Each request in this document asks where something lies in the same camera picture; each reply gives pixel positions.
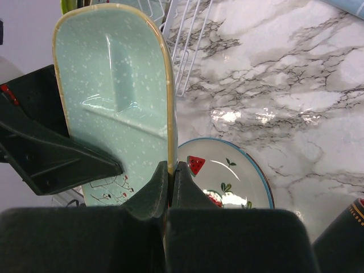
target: painted plate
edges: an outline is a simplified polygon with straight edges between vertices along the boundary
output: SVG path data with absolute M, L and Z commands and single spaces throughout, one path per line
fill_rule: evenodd
M 224 208 L 274 208 L 269 183 L 256 162 L 237 146 L 220 139 L 199 138 L 178 148 L 193 181 Z
M 175 88 L 163 35 L 141 11 L 99 4 L 66 13 L 53 57 L 71 138 L 119 159 L 124 173 L 87 183 L 87 205 L 120 205 L 176 166 Z

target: speckled plate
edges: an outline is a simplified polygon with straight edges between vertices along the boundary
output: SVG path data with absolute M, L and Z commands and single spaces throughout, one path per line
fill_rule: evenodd
M 162 33 L 141 11 L 99 4 L 66 13 L 53 36 L 70 136 L 118 158 L 121 176 L 82 186 L 87 205 L 119 205 L 168 159 L 176 167 L 175 88 Z
M 165 7 L 162 6 L 161 1 L 159 0 L 91 0 L 91 5 L 101 3 L 119 3 L 140 9 L 149 16 L 157 26 L 160 26 L 163 21 Z

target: black clip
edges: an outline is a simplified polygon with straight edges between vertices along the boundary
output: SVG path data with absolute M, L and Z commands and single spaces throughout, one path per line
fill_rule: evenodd
M 53 74 L 52 65 L 0 85 L 0 155 L 37 195 L 122 174 L 110 155 L 68 138 Z

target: blue plate rim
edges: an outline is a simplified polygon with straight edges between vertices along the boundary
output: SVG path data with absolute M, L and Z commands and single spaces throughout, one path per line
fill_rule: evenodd
M 239 151 L 243 156 L 245 156 L 245 158 L 247 160 L 249 160 L 250 164 L 253 165 L 253 167 L 255 168 L 256 172 L 258 173 L 261 181 L 263 182 L 264 188 L 266 189 L 267 192 L 267 197 L 268 197 L 268 201 L 269 201 L 269 207 L 270 209 L 274 209 L 275 208 L 275 204 L 274 204 L 274 198 L 273 198 L 273 193 L 272 193 L 272 189 L 270 187 L 269 181 L 266 178 L 266 176 L 263 174 L 261 168 L 256 164 L 256 162 L 252 159 L 252 157 L 250 155 L 248 155 L 247 153 L 245 153 L 242 149 L 240 149 L 238 146 L 232 144 L 229 141 L 220 139 L 220 138 L 210 138 L 210 137 L 204 137 L 204 138 L 194 138 L 191 139 L 189 141 L 186 141 L 185 143 L 181 144 L 180 146 L 178 146 L 178 149 L 182 146 L 185 146 L 186 144 L 190 143 L 190 142 L 194 142 L 197 140 L 215 140 L 215 141 L 219 141 L 222 142 L 224 144 L 227 144 L 229 146 L 231 146 L 232 148 L 234 148 L 235 150 Z

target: watermelon design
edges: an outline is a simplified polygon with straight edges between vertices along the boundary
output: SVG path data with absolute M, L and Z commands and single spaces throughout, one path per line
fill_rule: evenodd
M 206 160 L 203 158 L 198 158 L 196 156 L 189 155 L 187 156 L 187 163 L 189 166 L 189 169 L 191 170 L 191 175 L 193 177 L 196 177 L 200 169 L 205 164 Z

